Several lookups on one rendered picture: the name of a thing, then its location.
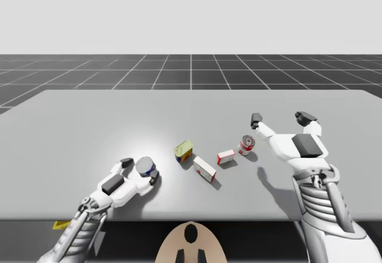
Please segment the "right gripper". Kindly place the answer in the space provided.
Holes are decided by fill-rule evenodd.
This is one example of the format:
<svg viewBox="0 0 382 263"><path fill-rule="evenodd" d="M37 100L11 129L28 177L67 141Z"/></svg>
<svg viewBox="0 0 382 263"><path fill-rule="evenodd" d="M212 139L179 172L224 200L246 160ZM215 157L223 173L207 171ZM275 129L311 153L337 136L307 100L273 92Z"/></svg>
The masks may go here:
<svg viewBox="0 0 382 263"><path fill-rule="evenodd" d="M318 137L322 135L318 119L307 112L296 112L295 118L303 134L276 134L259 113L251 115L250 126L261 138L269 138L273 154L292 168L328 168L328 150Z"/></svg>

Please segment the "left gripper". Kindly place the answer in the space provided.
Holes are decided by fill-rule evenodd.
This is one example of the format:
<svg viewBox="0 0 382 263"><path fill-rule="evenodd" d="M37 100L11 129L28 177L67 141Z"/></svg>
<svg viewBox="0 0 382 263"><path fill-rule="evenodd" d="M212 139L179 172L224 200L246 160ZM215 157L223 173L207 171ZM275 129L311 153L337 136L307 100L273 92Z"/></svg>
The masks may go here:
<svg viewBox="0 0 382 263"><path fill-rule="evenodd" d="M159 171L153 171L146 178L127 178L122 175L126 168L134 164L131 157L121 159L111 169L111 173L97 184L90 194L91 208L119 208L136 194L146 194L155 186Z"/></svg>

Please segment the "blue flat can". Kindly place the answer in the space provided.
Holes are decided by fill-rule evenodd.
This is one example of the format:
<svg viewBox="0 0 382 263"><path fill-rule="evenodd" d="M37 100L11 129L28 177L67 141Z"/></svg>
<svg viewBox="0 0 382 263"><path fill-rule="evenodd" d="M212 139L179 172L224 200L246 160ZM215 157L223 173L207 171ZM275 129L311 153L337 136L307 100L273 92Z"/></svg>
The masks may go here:
<svg viewBox="0 0 382 263"><path fill-rule="evenodd" d="M142 157L135 164L136 171L141 177L157 177L158 171L156 170L156 165L154 161L146 156Z"/></svg>

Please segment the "red and white can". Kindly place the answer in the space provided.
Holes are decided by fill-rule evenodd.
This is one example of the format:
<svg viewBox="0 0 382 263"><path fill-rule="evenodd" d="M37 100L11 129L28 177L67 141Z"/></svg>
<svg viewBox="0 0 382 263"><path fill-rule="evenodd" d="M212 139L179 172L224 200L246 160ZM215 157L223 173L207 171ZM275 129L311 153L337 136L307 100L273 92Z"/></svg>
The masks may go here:
<svg viewBox="0 0 382 263"><path fill-rule="evenodd" d="M246 156L254 146L255 139L250 135L244 135L238 145L237 151L239 154Z"/></svg>

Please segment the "green and blue rectangular can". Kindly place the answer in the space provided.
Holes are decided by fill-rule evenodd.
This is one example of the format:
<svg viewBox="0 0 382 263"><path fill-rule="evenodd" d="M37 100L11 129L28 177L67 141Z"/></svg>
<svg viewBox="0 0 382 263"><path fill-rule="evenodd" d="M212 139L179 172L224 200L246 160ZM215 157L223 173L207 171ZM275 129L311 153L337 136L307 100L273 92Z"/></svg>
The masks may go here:
<svg viewBox="0 0 382 263"><path fill-rule="evenodd" d="M190 140L186 140L174 149L175 159L178 163L183 163L192 155L192 152L193 143Z"/></svg>

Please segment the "red and white carton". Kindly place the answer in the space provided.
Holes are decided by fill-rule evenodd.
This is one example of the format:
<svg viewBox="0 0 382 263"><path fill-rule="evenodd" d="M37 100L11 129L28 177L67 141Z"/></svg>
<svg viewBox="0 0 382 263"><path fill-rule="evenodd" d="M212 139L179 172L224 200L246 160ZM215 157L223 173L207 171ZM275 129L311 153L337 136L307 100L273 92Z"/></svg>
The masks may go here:
<svg viewBox="0 0 382 263"><path fill-rule="evenodd" d="M233 160L234 156L235 156L235 151L233 149L220 152L217 154L217 164L222 165L226 162L229 162Z"/></svg>
<svg viewBox="0 0 382 263"><path fill-rule="evenodd" d="M196 156L193 160L193 168L195 171L204 177L209 183L212 183L215 179L216 170L209 165L206 161Z"/></svg>

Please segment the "tan robot part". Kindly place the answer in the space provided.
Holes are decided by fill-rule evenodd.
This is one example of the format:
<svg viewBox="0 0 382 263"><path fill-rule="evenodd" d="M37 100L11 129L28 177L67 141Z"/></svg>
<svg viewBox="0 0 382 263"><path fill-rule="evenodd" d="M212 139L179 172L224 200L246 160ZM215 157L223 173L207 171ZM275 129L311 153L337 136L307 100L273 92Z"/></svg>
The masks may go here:
<svg viewBox="0 0 382 263"><path fill-rule="evenodd" d="M228 263L216 236L206 226L186 222L162 242L155 263Z"/></svg>

